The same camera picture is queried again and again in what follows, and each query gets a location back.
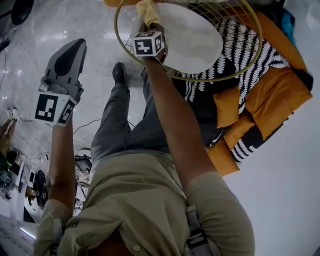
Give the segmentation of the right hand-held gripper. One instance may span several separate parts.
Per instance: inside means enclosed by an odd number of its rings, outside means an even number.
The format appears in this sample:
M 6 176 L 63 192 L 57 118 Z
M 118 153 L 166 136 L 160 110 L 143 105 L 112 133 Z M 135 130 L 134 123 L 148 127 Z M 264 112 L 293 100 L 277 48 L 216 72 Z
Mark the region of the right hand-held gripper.
M 165 30 L 156 23 L 152 23 L 150 27 L 142 23 L 137 27 L 137 31 L 132 33 L 131 45 L 136 57 L 165 58 L 167 54 Z

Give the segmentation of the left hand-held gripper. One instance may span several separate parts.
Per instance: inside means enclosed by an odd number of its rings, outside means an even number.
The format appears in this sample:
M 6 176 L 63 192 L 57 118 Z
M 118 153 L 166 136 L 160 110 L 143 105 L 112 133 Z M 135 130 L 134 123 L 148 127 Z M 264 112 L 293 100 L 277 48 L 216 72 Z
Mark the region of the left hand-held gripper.
M 85 39 L 75 39 L 49 59 L 34 101 L 34 120 L 64 127 L 84 89 L 79 81 L 87 54 Z

